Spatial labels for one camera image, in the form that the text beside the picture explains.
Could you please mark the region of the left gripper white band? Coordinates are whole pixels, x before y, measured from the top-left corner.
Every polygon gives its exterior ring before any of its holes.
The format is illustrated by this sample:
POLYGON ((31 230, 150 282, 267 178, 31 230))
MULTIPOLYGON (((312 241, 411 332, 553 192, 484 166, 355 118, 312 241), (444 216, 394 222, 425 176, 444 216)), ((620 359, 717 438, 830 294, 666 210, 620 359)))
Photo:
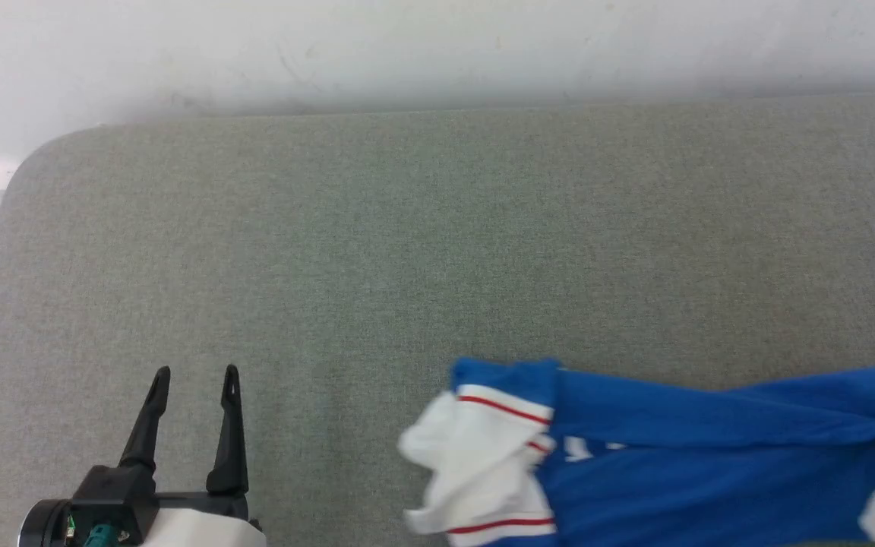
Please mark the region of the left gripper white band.
MULTIPOLYGON (((156 443, 166 411, 171 369, 160 367, 131 430, 118 467, 156 470, 156 443)), ((155 522, 140 545, 118 547, 267 547, 257 521, 248 515, 249 491, 241 385, 236 365, 226 366, 221 394, 223 420, 214 467, 204 492, 159 492, 155 522)))

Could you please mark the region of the grey fabric sofa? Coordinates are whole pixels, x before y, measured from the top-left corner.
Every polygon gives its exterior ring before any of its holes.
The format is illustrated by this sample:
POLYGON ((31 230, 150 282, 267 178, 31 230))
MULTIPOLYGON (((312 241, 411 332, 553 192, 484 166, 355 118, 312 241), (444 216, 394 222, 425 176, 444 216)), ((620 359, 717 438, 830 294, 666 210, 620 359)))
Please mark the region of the grey fabric sofa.
POLYGON ((458 356, 685 387, 875 365, 875 96, 299 115, 41 146, 0 209, 0 547, 113 465, 204 487, 239 367, 274 545, 432 547, 400 432, 458 356))

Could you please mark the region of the blue jersey with white sleeves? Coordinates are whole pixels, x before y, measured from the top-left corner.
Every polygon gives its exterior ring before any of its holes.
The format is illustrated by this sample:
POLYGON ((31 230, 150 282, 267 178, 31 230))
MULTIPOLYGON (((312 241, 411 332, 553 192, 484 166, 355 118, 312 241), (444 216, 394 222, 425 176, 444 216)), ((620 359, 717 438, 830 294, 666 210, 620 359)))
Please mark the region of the blue jersey with white sleeves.
POLYGON ((450 547, 873 541, 875 367, 723 390, 460 358, 402 435, 450 547))

